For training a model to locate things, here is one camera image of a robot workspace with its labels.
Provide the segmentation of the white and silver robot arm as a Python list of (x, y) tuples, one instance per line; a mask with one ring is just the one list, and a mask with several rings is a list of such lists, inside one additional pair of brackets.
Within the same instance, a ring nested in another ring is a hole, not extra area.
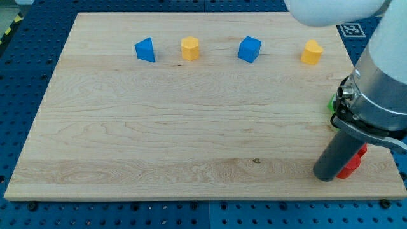
[(370, 143), (406, 152), (406, 1), (287, 0), (300, 23), (325, 27), (370, 16), (382, 19), (354, 70), (338, 87), (331, 123), (339, 129), (327, 151)]

